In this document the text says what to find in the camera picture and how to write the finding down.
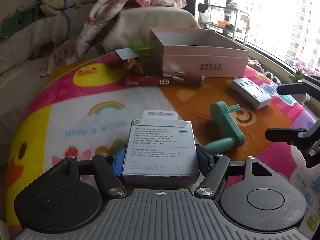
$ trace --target duck eye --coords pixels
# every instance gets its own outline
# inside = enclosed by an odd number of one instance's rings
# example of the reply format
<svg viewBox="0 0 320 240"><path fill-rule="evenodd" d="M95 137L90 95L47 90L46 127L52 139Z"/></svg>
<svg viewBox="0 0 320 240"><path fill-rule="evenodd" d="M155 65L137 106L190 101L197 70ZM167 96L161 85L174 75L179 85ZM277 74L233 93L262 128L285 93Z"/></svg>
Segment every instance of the duck eye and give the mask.
<svg viewBox="0 0 320 240"><path fill-rule="evenodd" d="M24 157L24 154L26 153L26 149L27 149L27 143L24 142L20 146L20 150L19 150L19 154L18 154L19 160L21 160Z"/></svg>

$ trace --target silver bolt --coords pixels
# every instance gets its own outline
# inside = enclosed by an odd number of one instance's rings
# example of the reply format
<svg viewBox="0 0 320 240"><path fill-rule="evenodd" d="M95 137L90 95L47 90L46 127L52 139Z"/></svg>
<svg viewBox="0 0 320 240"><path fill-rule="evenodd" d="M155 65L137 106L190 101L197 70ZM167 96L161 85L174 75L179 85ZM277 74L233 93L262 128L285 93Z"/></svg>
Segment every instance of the silver bolt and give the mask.
<svg viewBox="0 0 320 240"><path fill-rule="evenodd" d="M202 195L202 196L208 196L213 193L212 189L210 189L208 187L201 187L197 190L197 192L199 195Z"/></svg>
<svg viewBox="0 0 320 240"><path fill-rule="evenodd" d="M115 187L109 190L109 193L113 196L121 196L124 194L124 190L122 188Z"/></svg>

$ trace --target yellow duck print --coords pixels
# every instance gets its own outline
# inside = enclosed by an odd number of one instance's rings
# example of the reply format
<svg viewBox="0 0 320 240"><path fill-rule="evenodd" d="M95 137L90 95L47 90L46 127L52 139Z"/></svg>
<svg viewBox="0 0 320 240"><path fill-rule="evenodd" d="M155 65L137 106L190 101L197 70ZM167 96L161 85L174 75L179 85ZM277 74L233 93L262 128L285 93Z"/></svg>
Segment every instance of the yellow duck print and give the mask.
<svg viewBox="0 0 320 240"><path fill-rule="evenodd" d="M79 87L103 86L120 80L124 75L124 68L113 70L106 64L97 63L77 70L73 76L73 83Z"/></svg>
<svg viewBox="0 0 320 240"><path fill-rule="evenodd" d="M18 193L43 173L44 147L51 105L31 114L18 129L11 145L6 176L6 217L10 235L20 224L13 209Z"/></svg>

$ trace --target cartoon print tablecloth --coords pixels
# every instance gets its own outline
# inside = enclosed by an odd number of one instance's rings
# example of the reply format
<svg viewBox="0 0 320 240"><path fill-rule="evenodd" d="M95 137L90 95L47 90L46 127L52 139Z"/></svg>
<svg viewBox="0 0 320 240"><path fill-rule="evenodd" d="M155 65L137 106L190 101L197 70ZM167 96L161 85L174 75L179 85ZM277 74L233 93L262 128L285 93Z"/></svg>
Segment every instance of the cartoon print tablecloth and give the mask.
<svg viewBox="0 0 320 240"><path fill-rule="evenodd" d="M296 147L271 143L264 133L269 127L308 129L314 120L294 98L278 95L277 85L254 69L247 67L244 76L272 95L269 106L253 109L230 88L231 78L206 79L202 88L123 86L123 62L115 53L64 73L31 102L12 143L6 194L11 236L21 230L13 210L17 194L65 156L88 160L95 154L113 152L128 140L131 120L141 118L147 109L176 111L192 122L196 140L204 145L223 136L209 113L211 103L222 100L227 105L240 104L241 110L232 116L246 138L243 146L226 154L239 161L254 155L295 185L308 203L300 229L311 238L320 219L319 166L307 169ZM94 185L91 176L81 179ZM229 183L239 179L232 177Z"/></svg>

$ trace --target colorful blanket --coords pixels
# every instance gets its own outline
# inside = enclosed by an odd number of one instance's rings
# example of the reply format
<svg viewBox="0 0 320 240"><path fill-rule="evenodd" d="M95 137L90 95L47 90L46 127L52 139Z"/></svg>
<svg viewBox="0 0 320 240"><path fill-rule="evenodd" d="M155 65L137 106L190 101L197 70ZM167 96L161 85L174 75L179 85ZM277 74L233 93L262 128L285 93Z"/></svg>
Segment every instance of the colorful blanket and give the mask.
<svg viewBox="0 0 320 240"><path fill-rule="evenodd" d="M147 109L176 111L192 122L196 140L204 145L223 136L209 113L210 105L222 100L227 105L240 104L241 110L232 116L246 138L243 146L226 154L238 161L256 156L297 187L308 202L300 229L311 237L320 217L319 166L307 169L296 147L271 143L264 133L269 127L308 129L314 120L294 98L278 95L277 85L254 69L247 67L244 76L272 96L269 106L253 109L230 88L232 78L208 78L201 88L123 86L123 62L115 53L55 71L51 77L55 80L31 102L12 143L6 194L11 236L21 229L13 210L17 194L65 156L88 160L113 152L128 140L131 120L141 118ZM95 185L91 176L81 179ZM232 177L229 183L239 180Z"/></svg>
<svg viewBox="0 0 320 240"><path fill-rule="evenodd" d="M90 11L82 32L66 41L51 54L40 76L51 74L55 66L78 62L93 45L99 32L127 5L130 7L168 6L183 8L186 0L98 0Z"/></svg>

